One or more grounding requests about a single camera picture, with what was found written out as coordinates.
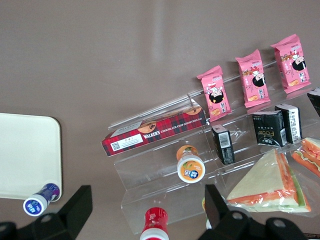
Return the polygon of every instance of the red bottle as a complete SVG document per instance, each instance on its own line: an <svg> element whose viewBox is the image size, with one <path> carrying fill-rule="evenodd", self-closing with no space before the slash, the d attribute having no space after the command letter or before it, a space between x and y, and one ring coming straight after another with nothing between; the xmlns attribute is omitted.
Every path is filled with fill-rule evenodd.
<svg viewBox="0 0 320 240"><path fill-rule="evenodd" d="M168 214L160 207L152 207L145 213L145 225L140 240L169 240Z"/></svg>

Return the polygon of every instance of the plastic bottle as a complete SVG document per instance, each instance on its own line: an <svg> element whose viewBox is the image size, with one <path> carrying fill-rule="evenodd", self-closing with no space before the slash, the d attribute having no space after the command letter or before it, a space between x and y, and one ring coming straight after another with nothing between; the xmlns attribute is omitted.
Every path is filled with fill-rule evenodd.
<svg viewBox="0 0 320 240"><path fill-rule="evenodd" d="M145 225L140 240L169 240L168 214L160 207L152 207L145 213Z"/></svg>
<svg viewBox="0 0 320 240"><path fill-rule="evenodd" d="M179 178L189 184L199 182L206 173L206 167L192 145L184 145L176 153L177 173Z"/></svg>
<svg viewBox="0 0 320 240"><path fill-rule="evenodd" d="M60 189L53 183L48 183L31 195L23 203L23 210L30 216L37 217L41 215L51 202L60 198Z"/></svg>

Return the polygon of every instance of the barcode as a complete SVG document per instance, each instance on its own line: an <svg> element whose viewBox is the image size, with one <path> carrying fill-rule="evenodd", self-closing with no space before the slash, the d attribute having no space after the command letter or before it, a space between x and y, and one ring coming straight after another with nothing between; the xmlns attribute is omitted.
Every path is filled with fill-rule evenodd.
<svg viewBox="0 0 320 240"><path fill-rule="evenodd" d="M223 133L219 133L219 141L220 141L220 146L222 149L228 148L231 146L230 139L229 139L229 133L227 131L223 132Z"/></svg>
<svg viewBox="0 0 320 240"><path fill-rule="evenodd" d="M113 151L116 151L120 148L120 145L118 142L111 143L111 145L112 145Z"/></svg>
<svg viewBox="0 0 320 240"><path fill-rule="evenodd" d="M282 145L285 145L287 143L287 137L286 137L286 129L282 129L280 131L281 134L281 140L282 140Z"/></svg>

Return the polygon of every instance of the bottle cap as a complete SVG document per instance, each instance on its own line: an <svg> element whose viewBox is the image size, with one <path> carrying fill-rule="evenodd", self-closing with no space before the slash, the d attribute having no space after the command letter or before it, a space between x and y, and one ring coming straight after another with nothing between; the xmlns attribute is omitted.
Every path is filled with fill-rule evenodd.
<svg viewBox="0 0 320 240"><path fill-rule="evenodd" d="M23 210L32 217L41 215L48 207L47 200L38 194L33 194L23 203Z"/></svg>
<svg viewBox="0 0 320 240"><path fill-rule="evenodd" d="M178 161L177 173L182 181L194 184L205 176L206 167L200 157L196 155L186 155Z"/></svg>
<svg viewBox="0 0 320 240"><path fill-rule="evenodd" d="M169 240L169 236L160 228L149 228L141 234L140 240Z"/></svg>

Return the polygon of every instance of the gray surface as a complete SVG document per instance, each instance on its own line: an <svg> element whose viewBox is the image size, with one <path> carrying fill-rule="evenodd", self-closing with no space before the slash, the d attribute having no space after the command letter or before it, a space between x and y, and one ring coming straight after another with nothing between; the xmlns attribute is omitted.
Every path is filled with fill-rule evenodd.
<svg viewBox="0 0 320 240"><path fill-rule="evenodd" d="M100 141L108 126L200 89L196 75L235 57L300 36L311 81L319 81L318 0L1 0L0 112L51 116L62 129L64 194L93 190L93 213L78 239L133 236L121 212L124 187ZM22 200L0 199L0 221L34 219ZM316 225L300 226L317 232ZM170 239L196 239L201 215L168 227Z"/></svg>

